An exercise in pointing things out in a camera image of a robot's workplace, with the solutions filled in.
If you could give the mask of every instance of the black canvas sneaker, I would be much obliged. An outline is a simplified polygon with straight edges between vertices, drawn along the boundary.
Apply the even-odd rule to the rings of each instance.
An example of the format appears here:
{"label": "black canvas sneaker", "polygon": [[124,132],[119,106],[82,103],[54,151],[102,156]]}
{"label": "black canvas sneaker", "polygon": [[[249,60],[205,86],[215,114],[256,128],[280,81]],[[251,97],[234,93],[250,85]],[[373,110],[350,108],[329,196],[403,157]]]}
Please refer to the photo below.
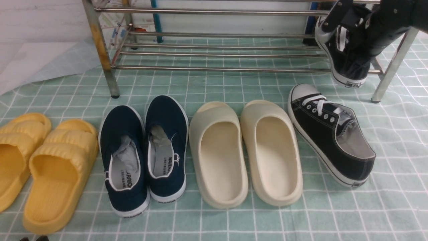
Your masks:
{"label": "black canvas sneaker", "polygon": [[288,97],[288,115],[336,181],[347,187],[365,183],[376,154],[352,109],[328,101],[311,85],[299,84]]}

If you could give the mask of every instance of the floor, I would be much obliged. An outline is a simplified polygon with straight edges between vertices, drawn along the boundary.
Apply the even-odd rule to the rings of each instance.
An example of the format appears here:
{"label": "floor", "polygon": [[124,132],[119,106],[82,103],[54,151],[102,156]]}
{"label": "floor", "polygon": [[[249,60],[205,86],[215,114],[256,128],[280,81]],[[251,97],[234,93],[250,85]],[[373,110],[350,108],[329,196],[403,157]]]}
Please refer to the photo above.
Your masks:
{"label": "floor", "polygon": [[[294,45],[282,39],[195,39],[194,44]],[[380,56],[388,63],[398,43]],[[174,66],[328,67],[323,59],[157,59],[126,56],[133,64]],[[416,39],[383,100],[370,102],[379,79],[370,76],[360,89],[334,84],[330,74],[257,74],[216,72],[117,71],[122,96],[112,99],[100,68],[21,86],[0,96],[0,125],[27,112],[46,114],[55,127],[82,118],[95,127],[116,105],[128,104],[140,114],[157,95],[168,94],[190,119],[205,102],[228,103],[238,115],[245,103],[266,99],[285,108],[295,84],[315,85],[329,100],[352,108],[377,154],[368,181],[354,190],[336,183],[310,146],[300,137],[302,197],[288,207],[261,201],[250,186],[247,199],[223,211],[201,199],[192,157],[187,156],[187,188],[178,202],[158,204],[132,219],[121,219],[110,208],[98,157],[70,223],[50,240],[61,241],[419,241],[428,238],[428,39]],[[35,240],[22,226],[25,199],[32,180],[14,204],[0,214],[0,240]]]}

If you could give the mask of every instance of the metal shoe rack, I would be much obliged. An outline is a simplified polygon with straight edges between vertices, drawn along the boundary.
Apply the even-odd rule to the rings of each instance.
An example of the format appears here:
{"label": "metal shoe rack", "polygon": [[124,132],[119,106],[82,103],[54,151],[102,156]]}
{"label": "metal shoe rack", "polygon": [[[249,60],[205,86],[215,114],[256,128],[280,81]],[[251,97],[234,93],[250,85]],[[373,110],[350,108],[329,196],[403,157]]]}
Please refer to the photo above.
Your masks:
{"label": "metal shoe rack", "polygon": [[[294,0],[299,2],[318,2],[317,0]],[[92,32],[101,66],[107,80],[110,94],[113,98],[120,96],[119,87],[116,82],[114,69],[145,69],[145,70],[169,70],[169,71],[217,71],[217,72],[279,72],[279,73],[329,73],[330,69],[315,68],[240,68],[240,67],[182,67],[182,66],[144,66],[144,65],[122,65],[117,64],[118,58],[122,55],[139,56],[180,56],[180,57],[215,57],[215,58],[319,58],[326,57],[322,54],[224,54],[224,53],[179,53],[179,52],[155,52],[155,51],[124,51],[124,48],[172,48],[172,49],[217,49],[217,50],[293,50],[293,51],[313,51],[314,47],[307,46],[253,46],[253,45],[182,45],[182,44],[139,44],[136,42],[138,36],[170,36],[188,38],[272,38],[272,39],[303,39],[314,38],[313,35],[306,34],[220,34],[220,33],[176,33],[176,32],[138,32],[135,31],[132,15],[135,13],[150,14],[195,14],[195,15],[264,15],[264,16],[325,16],[328,11],[308,10],[308,11],[265,11],[265,10],[219,10],[219,9],[166,9],[166,8],[136,8],[130,7],[129,0],[122,0],[123,7],[104,7],[107,0],[99,0],[93,4],[92,0],[82,0],[86,11],[89,26]],[[321,2],[336,2],[335,0],[321,0]],[[380,0],[354,0],[354,3],[378,4]],[[116,12],[125,14],[127,30],[123,41],[118,46],[113,58],[110,59],[103,33],[101,30],[99,15],[103,12]],[[388,67],[385,69],[378,59],[372,62],[374,69],[369,74],[378,75],[380,83],[372,96],[372,102],[378,103],[385,94],[398,67],[402,63],[407,51],[413,43],[418,30],[411,28],[401,40],[395,55],[392,57]]]}

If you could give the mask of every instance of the white wall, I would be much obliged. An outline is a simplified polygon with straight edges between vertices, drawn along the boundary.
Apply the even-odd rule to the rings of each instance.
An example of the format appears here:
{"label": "white wall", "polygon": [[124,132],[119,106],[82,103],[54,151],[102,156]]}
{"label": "white wall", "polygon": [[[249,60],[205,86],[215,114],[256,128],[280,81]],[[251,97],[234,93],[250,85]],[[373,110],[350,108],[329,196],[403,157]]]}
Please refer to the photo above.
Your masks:
{"label": "white wall", "polygon": [[[158,0],[159,7],[308,10],[309,3]],[[81,0],[0,0],[0,43],[75,42],[90,36]],[[303,33],[306,17],[161,15],[165,32]]]}

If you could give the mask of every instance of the blue pole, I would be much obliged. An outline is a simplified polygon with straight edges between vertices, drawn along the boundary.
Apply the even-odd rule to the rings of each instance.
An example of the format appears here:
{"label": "blue pole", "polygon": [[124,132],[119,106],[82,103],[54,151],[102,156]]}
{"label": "blue pole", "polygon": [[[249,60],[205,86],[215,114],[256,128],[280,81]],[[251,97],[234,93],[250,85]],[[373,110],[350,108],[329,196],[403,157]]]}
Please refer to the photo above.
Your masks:
{"label": "blue pole", "polygon": [[[150,3],[152,5],[152,8],[157,8],[158,5],[156,3],[156,0],[150,0]],[[155,22],[155,30],[157,33],[161,33],[162,32],[162,27],[161,27],[161,20],[159,19],[159,14],[153,14],[153,21]],[[156,41],[157,43],[162,43],[163,42],[163,37],[162,36],[156,36]]]}

